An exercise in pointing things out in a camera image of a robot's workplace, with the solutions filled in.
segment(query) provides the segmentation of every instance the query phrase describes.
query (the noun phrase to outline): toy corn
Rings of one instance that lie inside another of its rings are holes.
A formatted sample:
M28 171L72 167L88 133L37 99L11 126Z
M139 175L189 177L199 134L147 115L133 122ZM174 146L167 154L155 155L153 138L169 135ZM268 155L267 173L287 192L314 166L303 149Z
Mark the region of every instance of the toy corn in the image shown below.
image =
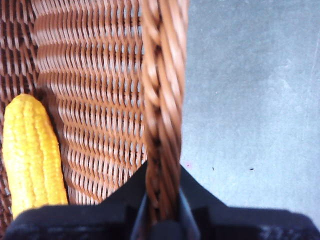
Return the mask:
M27 209L68 204L59 144L33 96L21 94L5 108L2 153L13 218Z

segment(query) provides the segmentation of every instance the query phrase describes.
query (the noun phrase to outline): wicker basket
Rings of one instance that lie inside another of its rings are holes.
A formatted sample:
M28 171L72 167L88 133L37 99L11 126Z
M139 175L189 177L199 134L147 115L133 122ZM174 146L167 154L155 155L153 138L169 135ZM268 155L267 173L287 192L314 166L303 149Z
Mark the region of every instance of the wicker basket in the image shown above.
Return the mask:
M0 144L6 105L32 94L58 136L70 204L100 203L148 155L152 219L174 217L187 1L2 0L0 19ZM2 236L12 214L0 171Z

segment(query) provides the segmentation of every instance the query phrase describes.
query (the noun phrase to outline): yellow corn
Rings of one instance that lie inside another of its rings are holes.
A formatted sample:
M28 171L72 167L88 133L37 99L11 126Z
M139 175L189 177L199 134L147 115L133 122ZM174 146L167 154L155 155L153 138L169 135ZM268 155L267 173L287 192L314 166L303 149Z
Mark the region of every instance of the yellow corn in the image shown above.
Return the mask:
M21 94L5 108L2 153L13 218L27 209L68 204L59 144L33 96Z

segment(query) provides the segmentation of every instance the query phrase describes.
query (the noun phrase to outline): rattan strand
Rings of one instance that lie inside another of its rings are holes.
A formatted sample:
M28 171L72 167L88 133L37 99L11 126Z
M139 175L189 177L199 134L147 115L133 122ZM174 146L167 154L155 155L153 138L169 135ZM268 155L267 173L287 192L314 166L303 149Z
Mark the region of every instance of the rattan strand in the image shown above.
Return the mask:
M31 34L34 13L29 1L2 0L0 10L0 147L5 107L21 93L35 94L38 74L36 45ZM7 174L0 159L0 239L12 221Z
M145 178L153 223L174 219L180 184L188 1L142 0Z

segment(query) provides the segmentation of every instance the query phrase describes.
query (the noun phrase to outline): brown wicker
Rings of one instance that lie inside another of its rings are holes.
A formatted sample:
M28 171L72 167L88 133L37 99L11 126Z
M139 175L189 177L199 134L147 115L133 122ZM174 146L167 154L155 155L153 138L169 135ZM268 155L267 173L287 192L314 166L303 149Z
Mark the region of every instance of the brown wicker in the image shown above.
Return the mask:
M156 221L175 217L188 5L141 5L142 11L138 0L2 0L0 134L5 106L36 90L59 139L69 202L101 202L148 155ZM2 235L12 218L2 164L0 170Z
M37 47L31 38L34 13L25 0L1 0L0 11L0 145L5 106L21 93L35 94ZM0 160L0 238L12 220L7 174Z

